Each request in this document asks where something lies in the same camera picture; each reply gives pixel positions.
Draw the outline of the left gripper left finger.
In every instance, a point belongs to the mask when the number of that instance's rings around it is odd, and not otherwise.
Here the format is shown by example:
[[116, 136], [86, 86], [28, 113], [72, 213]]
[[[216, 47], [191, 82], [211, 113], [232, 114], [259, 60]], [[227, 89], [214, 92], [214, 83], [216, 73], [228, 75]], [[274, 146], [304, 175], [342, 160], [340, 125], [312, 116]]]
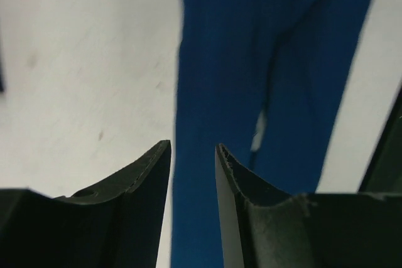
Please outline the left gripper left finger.
[[2, 267], [154, 267], [171, 144], [70, 197], [1, 190]]

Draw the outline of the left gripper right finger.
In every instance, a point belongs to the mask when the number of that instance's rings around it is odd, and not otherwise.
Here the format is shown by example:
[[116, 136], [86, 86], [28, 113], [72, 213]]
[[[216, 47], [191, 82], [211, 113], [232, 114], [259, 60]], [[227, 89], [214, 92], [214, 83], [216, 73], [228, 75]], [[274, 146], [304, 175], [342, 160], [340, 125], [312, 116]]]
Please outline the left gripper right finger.
[[226, 267], [400, 267], [401, 196], [289, 195], [223, 145], [215, 178]]

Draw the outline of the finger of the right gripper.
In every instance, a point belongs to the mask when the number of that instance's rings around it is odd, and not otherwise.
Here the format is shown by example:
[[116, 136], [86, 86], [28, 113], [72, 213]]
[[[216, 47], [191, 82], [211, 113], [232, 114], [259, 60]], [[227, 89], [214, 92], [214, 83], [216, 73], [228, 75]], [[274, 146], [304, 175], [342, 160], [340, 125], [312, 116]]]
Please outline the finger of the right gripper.
[[400, 193], [401, 152], [401, 93], [399, 93], [359, 191]]

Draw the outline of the blue t shirt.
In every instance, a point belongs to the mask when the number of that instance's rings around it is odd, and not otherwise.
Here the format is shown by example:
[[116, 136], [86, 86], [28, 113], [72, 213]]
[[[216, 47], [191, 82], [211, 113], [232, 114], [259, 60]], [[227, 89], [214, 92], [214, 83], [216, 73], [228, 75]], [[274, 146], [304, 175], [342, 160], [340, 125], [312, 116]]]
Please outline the blue t shirt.
[[371, 0], [183, 0], [172, 267], [222, 267], [215, 147], [313, 192]]

